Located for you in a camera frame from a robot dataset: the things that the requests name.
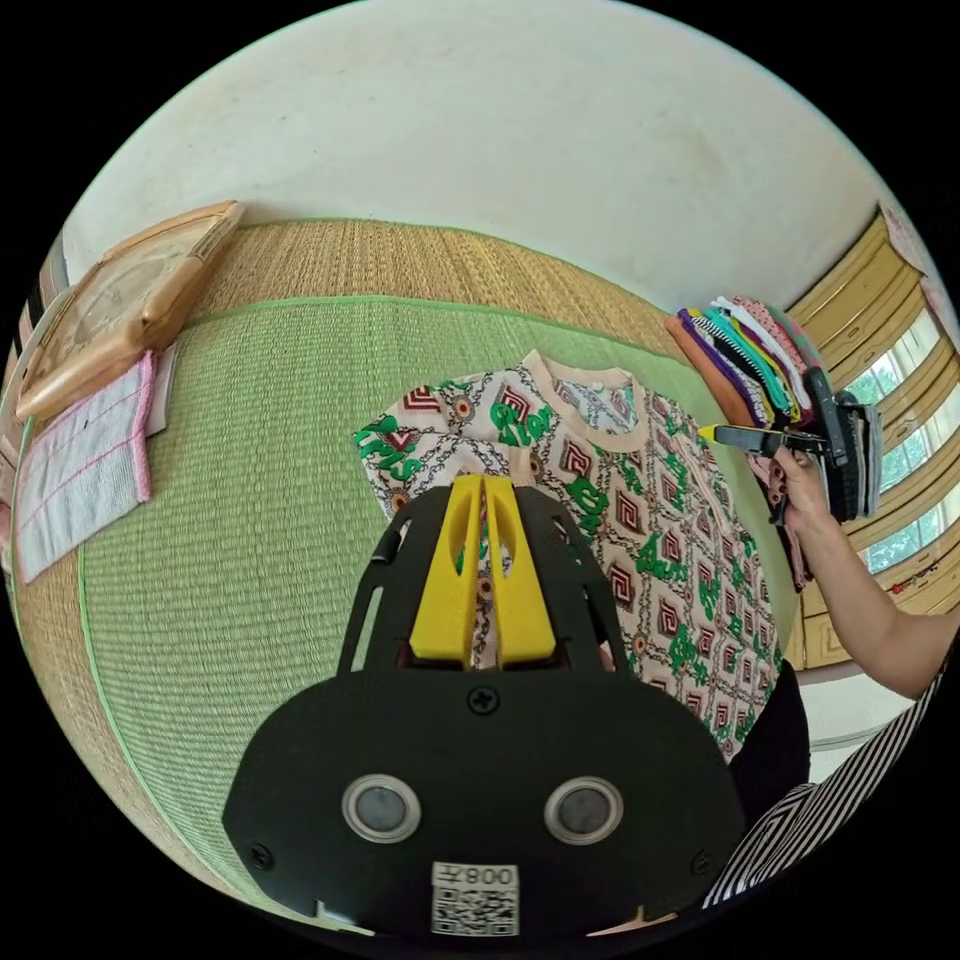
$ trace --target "person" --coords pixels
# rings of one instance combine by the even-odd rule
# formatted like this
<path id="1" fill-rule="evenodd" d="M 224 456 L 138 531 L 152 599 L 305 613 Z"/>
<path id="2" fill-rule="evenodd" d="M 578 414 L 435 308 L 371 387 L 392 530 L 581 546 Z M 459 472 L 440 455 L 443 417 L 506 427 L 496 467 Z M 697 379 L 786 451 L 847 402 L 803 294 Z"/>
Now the person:
<path id="1" fill-rule="evenodd" d="M 809 753 L 807 776 L 798 775 L 804 743 L 809 751 L 809 741 L 804 741 L 806 721 L 797 680 L 785 661 L 770 703 L 730 765 L 744 807 L 746 834 L 707 895 L 685 914 L 716 908 L 772 879 L 853 817 L 919 726 L 960 637 L 960 604 L 932 616 L 897 608 L 831 515 L 814 461 L 785 447 L 775 459 L 786 476 L 785 521 L 800 541 L 837 638 L 867 676 L 916 702 L 822 783 L 809 783 Z M 647 920 L 641 909 L 633 921 L 593 936 L 676 918 L 672 913 Z"/>
<path id="2" fill-rule="evenodd" d="M 800 541 L 837 639 L 868 677 L 919 699 L 960 631 L 960 606 L 934 616 L 898 609 L 830 514 L 817 465 L 784 447 L 776 461 L 786 475 L 786 523 Z"/>

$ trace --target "screw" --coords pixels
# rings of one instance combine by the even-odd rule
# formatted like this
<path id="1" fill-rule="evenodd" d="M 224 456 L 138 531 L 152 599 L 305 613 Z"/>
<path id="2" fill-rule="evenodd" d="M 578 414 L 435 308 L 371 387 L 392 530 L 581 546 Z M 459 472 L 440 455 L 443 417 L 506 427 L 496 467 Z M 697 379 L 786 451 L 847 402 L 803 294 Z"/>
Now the screw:
<path id="1" fill-rule="evenodd" d="M 250 857 L 258 870 L 273 869 L 273 854 L 262 843 L 255 843 L 250 847 Z"/>
<path id="2" fill-rule="evenodd" d="M 702 877 L 705 873 L 709 872 L 712 865 L 710 855 L 701 850 L 693 860 L 690 861 L 690 872 L 695 877 Z"/>
<path id="3" fill-rule="evenodd" d="M 480 717 L 496 713 L 500 706 L 500 694 L 493 687 L 476 687 L 467 696 L 467 706 Z"/>

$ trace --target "black and white stripes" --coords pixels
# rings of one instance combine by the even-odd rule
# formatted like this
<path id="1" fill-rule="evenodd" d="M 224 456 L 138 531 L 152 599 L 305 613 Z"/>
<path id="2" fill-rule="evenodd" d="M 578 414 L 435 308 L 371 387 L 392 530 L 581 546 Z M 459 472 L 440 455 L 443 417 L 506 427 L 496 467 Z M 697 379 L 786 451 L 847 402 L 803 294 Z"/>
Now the black and white stripes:
<path id="1" fill-rule="evenodd" d="M 833 836 L 873 794 L 903 753 L 936 696 L 942 677 L 943 668 L 913 706 L 874 734 L 822 783 L 794 788 L 761 817 L 710 889 L 703 909 L 769 880 Z"/>

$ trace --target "qr code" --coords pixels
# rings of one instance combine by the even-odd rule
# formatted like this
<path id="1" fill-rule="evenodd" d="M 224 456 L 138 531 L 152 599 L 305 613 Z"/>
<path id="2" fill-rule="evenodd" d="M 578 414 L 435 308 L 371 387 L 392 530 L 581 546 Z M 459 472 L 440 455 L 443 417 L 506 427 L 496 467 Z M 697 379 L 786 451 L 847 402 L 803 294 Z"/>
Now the qr code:
<path id="1" fill-rule="evenodd" d="M 517 890 L 434 887 L 433 932 L 459 937 L 511 937 L 519 932 Z"/>

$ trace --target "green tatami mat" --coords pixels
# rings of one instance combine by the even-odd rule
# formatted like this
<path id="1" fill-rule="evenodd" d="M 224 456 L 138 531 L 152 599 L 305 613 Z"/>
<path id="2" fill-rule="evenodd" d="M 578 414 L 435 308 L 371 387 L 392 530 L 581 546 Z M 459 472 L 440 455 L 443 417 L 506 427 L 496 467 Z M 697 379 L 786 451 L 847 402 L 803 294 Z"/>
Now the green tatami mat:
<path id="1" fill-rule="evenodd" d="M 168 426 L 148 441 L 153 499 L 84 547 L 86 622 L 138 775 L 249 902 L 276 911 L 221 827 L 231 779 L 264 718 L 333 674 L 385 525 L 351 434 L 415 386 L 512 366 L 534 348 L 581 368 L 622 367 L 700 422 L 722 420 L 674 360 L 485 308 L 286 300 L 182 335 Z M 783 549 L 743 456 L 716 456 L 785 644 L 797 599 Z"/>

